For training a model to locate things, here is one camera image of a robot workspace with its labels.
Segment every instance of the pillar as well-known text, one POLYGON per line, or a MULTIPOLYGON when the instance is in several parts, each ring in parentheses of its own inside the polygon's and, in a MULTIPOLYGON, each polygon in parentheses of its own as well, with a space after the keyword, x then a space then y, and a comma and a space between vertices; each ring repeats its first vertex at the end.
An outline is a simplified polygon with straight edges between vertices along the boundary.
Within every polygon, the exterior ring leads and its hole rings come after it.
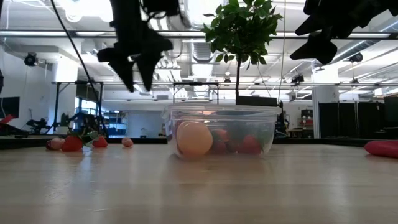
MULTIPOLYGON (((312 78, 314 83, 339 83, 338 67, 328 65, 322 67, 322 69, 313 69, 312 78)), ((318 139, 321 136, 319 103, 337 103, 338 101, 338 86, 317 86, 312 88, 314 138, 318 139)))

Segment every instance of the plastic container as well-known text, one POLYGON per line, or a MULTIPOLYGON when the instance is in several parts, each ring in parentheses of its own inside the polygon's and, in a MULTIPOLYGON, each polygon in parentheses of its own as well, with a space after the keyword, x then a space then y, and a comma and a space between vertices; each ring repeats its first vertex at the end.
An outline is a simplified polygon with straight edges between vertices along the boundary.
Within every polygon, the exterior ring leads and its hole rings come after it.
POLYGON ((212 154, 265 155, 274 139, 278 107, 176 103, 162 114, 169 147, 196 159, 212 154))

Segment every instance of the tree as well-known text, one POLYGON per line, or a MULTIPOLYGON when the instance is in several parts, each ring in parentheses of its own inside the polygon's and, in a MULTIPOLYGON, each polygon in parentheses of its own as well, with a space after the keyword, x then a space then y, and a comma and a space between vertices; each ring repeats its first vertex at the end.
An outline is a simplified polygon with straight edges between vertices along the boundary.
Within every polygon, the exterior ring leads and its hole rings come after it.
POLYGON ((220 53, 216 62, 237 60, 236 97, 239 96, 241 64, 248 61, 249 57, 253 65, 266 64, 263 57, 268 54, 266 44, 272 41, 271 35, 276 35, 278 20, 283 18, 280 14, 274 14, 271 0, 243 1, 246 7, 240 7, 238 0, 229 0, 229 4, 217 7, 215 15, 205 14, 206 17, 215 18, 210 27, 204 24, 201 30, 206 34, 211 52, 217 50, 220 53))

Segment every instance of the wooden table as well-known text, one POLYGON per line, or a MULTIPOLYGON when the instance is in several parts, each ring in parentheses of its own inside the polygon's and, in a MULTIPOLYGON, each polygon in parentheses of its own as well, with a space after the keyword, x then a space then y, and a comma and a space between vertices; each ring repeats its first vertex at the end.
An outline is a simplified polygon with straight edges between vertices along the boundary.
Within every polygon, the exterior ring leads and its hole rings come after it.
POLYGON ((397 223, 398 160, 276 145, 184 162, 166 146, 0 151, 1 223, 397 223))

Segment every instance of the white column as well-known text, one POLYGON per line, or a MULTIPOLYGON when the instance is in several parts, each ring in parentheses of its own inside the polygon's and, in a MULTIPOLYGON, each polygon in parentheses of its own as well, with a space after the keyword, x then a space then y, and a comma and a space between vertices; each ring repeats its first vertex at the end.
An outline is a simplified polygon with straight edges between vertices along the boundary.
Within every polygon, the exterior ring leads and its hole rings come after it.
MULTIPOLYGON (((329 65, 322 67, 322 71, 313 71, 314 83, 339 83, 338 67, 329 65)), ((319 103, 337 103, 339 91, 337 86, 318 86, 312 88, 313 104, 313 132, 314 138, 320 138, 320 114, 319 103)))
MULTIPOLYGON (((58 63, 53 64, 52 78, 53 82, 74 82, 78 76, 78 64, 69 58, 62 58, 58 63)), ((68 114, 69 117, 75 114, 75 98, 76 98, 76 85, 62 84, 60 85, 58 99, 58 113, 57 122, 60 122, 62 113, 68 114)), ((49 106, 49 124, 54 122, 55 116, 55 98, 57 94, 57 85, 51 85, 50 93, 52 97, 50 99, 49 106)))

